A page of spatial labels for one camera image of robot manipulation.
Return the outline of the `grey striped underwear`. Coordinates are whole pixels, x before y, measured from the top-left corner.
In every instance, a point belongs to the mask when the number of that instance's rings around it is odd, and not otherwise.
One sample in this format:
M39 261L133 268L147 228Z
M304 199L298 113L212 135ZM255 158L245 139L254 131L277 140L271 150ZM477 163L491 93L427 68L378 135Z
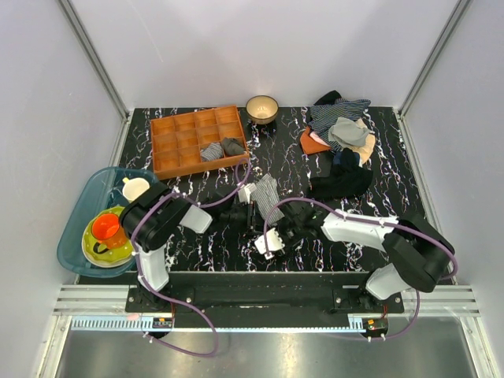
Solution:
M258 206L259 213L269 226L276 224L284 217L284 214L276 207L280 201L276 179L268 173L255 183L250 199Z

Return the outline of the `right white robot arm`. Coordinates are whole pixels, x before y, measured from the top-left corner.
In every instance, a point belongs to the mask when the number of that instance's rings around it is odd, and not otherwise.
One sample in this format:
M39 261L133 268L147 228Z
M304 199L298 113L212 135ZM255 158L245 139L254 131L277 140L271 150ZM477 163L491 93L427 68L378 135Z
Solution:
M458 272L453 246L421 215L370 217L332 209L309 198L287 198L275 208L287 224L280 239L296 236L325 237L334 243L355 243L384 252L388 264L372 271L358 292L358 305L375 312L386 299L400 291L415 289L430 293L441 280Z

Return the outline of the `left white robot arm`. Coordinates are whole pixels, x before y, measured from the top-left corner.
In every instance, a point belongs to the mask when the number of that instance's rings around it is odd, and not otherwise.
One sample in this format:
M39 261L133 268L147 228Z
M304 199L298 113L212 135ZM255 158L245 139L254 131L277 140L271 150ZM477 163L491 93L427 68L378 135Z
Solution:
M196 202L161 182L133 179L124 184L122 195L129 204L120 214L120 226L134 247L139 282L146 288L142 300L149 309L160 312L169 305L170 293L164 288L169 282L164 247L179 226L198 235L213 223L238 226L251 235L258 230L258 206L248 198L235 202L241 192Z

